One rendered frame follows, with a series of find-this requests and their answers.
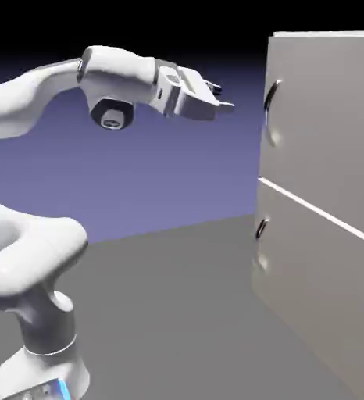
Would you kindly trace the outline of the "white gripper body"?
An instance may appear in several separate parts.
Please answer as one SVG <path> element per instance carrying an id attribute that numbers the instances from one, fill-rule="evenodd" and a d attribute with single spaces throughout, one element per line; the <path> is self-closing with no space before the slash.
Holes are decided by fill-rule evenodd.
<path id="1" fill-rule="evenodd" d="M 219 95 L 209 90 L 198 71 L 179 66 L 177 72 L 181 87 L 174 113 L 190 120 L 214 120 Z"/>

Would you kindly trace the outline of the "short grey cabinet door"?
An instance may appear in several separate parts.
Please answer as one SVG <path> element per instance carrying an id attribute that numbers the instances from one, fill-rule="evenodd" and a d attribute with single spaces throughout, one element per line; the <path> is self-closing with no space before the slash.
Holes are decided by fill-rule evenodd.
<path id="1" fill-rule="evenodd" d="M 260 178 L 255 231 L 269 223 L 253 263 L 255 293 L 364 400 L 364 233 Z"/>

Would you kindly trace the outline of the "grey cabinet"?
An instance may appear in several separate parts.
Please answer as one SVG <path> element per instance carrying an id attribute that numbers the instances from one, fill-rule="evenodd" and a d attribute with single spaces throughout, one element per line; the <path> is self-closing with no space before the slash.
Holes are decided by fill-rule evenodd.
<path id="1" fill-rule="evenodd" d="M 364 30 L 272 34 L 252 287 L 364 400 Z"/>

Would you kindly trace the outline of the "tall grey cabinet door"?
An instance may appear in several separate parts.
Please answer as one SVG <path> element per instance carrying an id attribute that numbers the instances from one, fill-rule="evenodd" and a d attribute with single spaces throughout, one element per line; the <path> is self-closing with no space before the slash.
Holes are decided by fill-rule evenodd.
<path id="1" fill-rule="evenodd" d="M 275 33 L 276 79 L 260 175 L 364 233 L 364 31 Z"/>

